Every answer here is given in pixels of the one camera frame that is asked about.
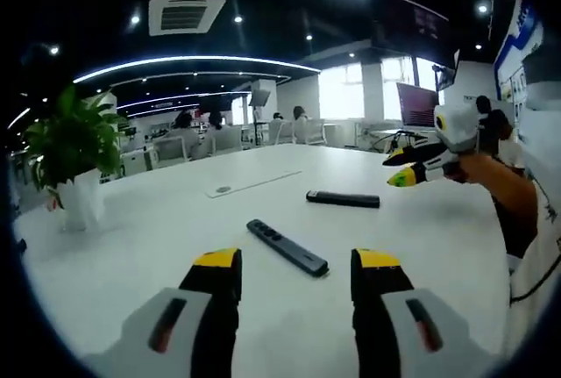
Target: white table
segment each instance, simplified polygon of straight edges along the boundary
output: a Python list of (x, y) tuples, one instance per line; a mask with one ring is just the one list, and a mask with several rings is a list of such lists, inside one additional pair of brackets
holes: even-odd
[[(102, 186), (103, 232), (58, 233), (44, 208), (16, 223), (23, 257), (46, 314), (77, 355), (99, 353), (124, 319), (192, 261), (223, 247), (243, 250), (235, 377), (358, 376), (352, 329), (351, 250), (393, 253), (416, 288), (431, 289), (464, 317), (470, 335), (498, 353), (508, 309), (508, 268), (491, 197), (478, 185), (442, 180), (386, 185), (384, 155), (282, 145), (185, 163)], [(215, 199), (204, 192), (298, 175)], [(310, 189), (380, 195), (379, 210), (307, 203)], [(313, 279), (254, 238), (260, 218), (330, 264)]]

